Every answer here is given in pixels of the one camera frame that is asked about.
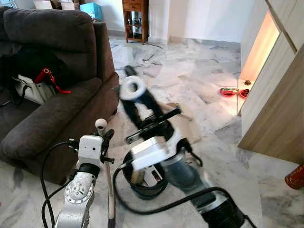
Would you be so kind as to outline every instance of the red object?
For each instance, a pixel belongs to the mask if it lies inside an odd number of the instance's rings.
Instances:
[[[34,79],[34,83],[41,83],[44,81],[44,79],[46,78],[46,76],[51,76],[52,72],[50,71],[50,69],[48,68],[42,68],[42,71],[40,72],[40,74]]]
[[[49,68],[42,68],[42,71],[40,72],[40,74],[34,79],[34,83],[41,83],[44,81],[44,79],[46,77],[50,77],[52,83],[54,84],[54,86],[56,87],[56,90],[61,93],[61,94],[71,94],[72,91],[63,91],[62,89],[60,89],[59,86],[56,85],[56,81],[54,76],[52,75],[52,72]]]
[[[59,86],[56,85],[56,81],[55,81],[55,77],[54,76],[50,76],[52,83],[55,85],[56,90],[61,93],[61,94],[71,94],[72,91],[63,91],[62,89],[59,88]]]
[[[242,89],[242,90],[239,91],[238,94],[239,94],[242,98],[247,98],[248,93],[249,93],[249,89]]]
[[[219,90],[219,92],[223,95],[223,96],[226,96],[226,97],[232,97],[234,96],[235,94],[234,93],[230,93],[230,94],[227,94],[227,91],[223,91],[222,88]]]
[[[294,171],[285,177],[286,184],[293,189],[304,187],[304,165],[299,165]]]

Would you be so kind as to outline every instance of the blue box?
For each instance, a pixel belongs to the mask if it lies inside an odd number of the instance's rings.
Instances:
[[[80,10],[86,12],[91,18],[102,21],[103,13],[101,12],[101,6],[95,2],[90,2],[80,5]]]

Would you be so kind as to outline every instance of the sofa armrest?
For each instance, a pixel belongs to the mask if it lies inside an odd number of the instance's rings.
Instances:
[[[21,121],[2,140],[0,152],[11,159],[42,153],[101,87],[97,77],[69,88],[69,95],[56,94]]]
[[[97,77],[105,82],[115,71],[108,29],[103,22],[94,22],[93,26],[96,37]]]

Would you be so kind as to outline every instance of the white bag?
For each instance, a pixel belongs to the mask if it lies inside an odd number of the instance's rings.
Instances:
[[[23,87],[28,86],[25,90],[24,98],[40,105],[44,104],[49,98],[56,94],[54,88],[44,82],[34,83],[32,79],[22,75],[18,75],[18,78],[14,79],[16,80],[15,88],[19,96],[22,97]]]

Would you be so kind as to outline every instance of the wooden side table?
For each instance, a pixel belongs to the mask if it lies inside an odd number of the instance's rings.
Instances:
[[[149,0],[123,0],[125,40],[127,43],[129,42],[129,40],[136,40],[144,44],[144,41],[148,38],[148,8]],[[141,24],[135,24],[132,18],[132,12],[141,12]],[[133,32],[133,27],[141,27],[142,33]]]

